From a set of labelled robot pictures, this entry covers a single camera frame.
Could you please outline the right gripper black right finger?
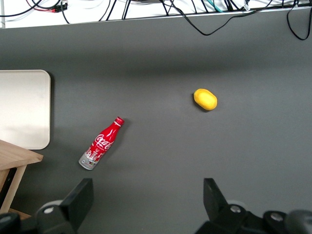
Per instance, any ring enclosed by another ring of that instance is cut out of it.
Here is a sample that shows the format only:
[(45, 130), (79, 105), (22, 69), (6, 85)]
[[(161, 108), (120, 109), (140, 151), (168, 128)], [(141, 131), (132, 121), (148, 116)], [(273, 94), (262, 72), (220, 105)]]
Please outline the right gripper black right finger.
[(229, 204), (215, 180), (203, 180), (203, 204), (209, 220), (197, 234), (287, 234), (286, 213), (268, 211), (258, 217), (238, 204)]

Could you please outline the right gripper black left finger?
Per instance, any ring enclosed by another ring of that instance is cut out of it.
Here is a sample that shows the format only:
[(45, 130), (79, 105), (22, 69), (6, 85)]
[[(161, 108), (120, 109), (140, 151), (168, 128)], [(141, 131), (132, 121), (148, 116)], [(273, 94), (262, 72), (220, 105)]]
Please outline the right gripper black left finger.
[(76, 234), (94, 201), (91, 178), (84, 178), (63, 200), (48, 202), (24, 220), (18, 213), (0, 215), (2, 234)]

